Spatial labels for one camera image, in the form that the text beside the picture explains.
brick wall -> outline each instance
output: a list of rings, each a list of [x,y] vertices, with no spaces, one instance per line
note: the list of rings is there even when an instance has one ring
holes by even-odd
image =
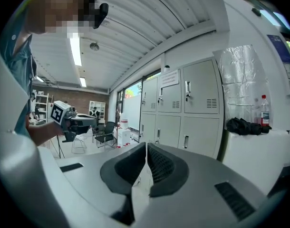
[[[78,113],[89,114],[89,101],[105,102],[105,122],[108,121],[108,95],[51,87],[40,87],[36,85],[33,85],[33,89],[36,91],[44,91],[45,95],[53,95],[53,101],[68,101],[68,104],[74,106]]]

fluorescent light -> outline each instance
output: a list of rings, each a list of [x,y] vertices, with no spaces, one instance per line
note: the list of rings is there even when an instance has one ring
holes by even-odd
[[[79,78],[80,83],[82,84],[83,87],[86,87],[86,80],[85,78]]]
[[[74,64],[82,66],[82,60],[80,57],[79,38],[70,38],[71,52],[74,60]]]
[[[40,77],[38,77],[38,76],[36,77],[36,79],[39,80],[39,81],[42,82],[42,83],[44,82],[44,81],[43,81]]]

ceiling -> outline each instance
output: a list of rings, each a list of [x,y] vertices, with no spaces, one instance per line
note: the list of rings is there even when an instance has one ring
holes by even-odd
[[[34,35],[39,76],[54,85],[107,92],[138,60],[170,37],[210,19],[203,0],[98,0],[109,13],[98,29],[82,29],[82,67],[75,66],[67,32]],[[99,51],[89,45],[96,42]]]

blue shirt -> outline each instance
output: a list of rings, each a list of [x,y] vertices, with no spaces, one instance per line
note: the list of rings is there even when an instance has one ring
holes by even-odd
[[[25,23],[27,10],[22,11],[13,21],[9,21],[0,36],[0,54],[19,85],[29,95],[32,93],[32,81],[37,76],[37,65],[32,57],[30,43],[32,35],[13,56],[16,40]],[[28,100],[17,121],[15,132],[30,137],[26,129],[26,116],[30,113]]]

locker door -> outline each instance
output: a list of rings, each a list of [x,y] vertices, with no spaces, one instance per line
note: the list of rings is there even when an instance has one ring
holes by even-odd
[[[155,142],[178,148],[181,117],[158,115],[155,124]]]
[[[179,75],[179,84],[171,85],[158,90],[157,111],[158,112],[181,112],[181,79]]]
[[[155,115],[141,114],[140,142],[153,143],[155,140]]]
[[[212,157],[217,143],[218,126],[219,119],[184,117],[179,148]]]
[[[211,60],[183,68],[185,113],[219,113],[217,80]]]
[[[142,112],[155,112],[158,78],[143,82]]]

